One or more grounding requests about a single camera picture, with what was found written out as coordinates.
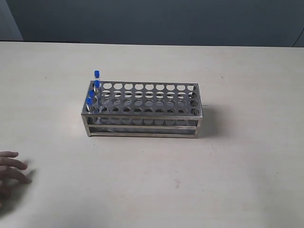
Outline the bare human hand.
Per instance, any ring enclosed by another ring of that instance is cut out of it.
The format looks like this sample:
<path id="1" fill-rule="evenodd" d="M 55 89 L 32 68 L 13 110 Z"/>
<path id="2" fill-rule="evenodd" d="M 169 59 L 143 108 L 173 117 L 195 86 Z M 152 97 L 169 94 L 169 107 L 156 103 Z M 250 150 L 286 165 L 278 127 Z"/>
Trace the bare human hand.
<path id="1" fill-rule="evenodd" d="M 17 159 L 19 153 L 11 151 L 0 152 L 0 207 L 11 196 L 12 187 L 10 180 L 17 181 L 18 184 L 29 184 L 31 179 L 22 171 L 28 168 L 28 165 Z"/>

